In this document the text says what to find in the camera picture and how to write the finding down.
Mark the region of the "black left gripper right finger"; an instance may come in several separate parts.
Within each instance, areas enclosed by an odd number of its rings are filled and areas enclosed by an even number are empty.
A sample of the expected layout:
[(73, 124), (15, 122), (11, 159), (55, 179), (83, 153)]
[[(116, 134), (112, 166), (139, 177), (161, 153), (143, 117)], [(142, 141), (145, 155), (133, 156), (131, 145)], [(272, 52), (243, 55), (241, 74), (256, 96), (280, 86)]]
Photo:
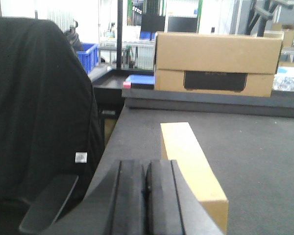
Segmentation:
[(148, 164), (145, 199), (149, 235), (223, 233), (192, 193), (175, 160)]

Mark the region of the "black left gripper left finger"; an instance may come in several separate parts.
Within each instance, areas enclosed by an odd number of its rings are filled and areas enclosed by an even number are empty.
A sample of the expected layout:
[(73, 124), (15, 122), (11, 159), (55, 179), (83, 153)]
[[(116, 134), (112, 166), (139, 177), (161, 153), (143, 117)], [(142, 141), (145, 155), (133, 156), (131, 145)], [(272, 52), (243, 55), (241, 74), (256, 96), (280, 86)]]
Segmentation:
[(138, 160), (115, 161), (98, 186), (45, 235), (144, 235), (145, 171)]

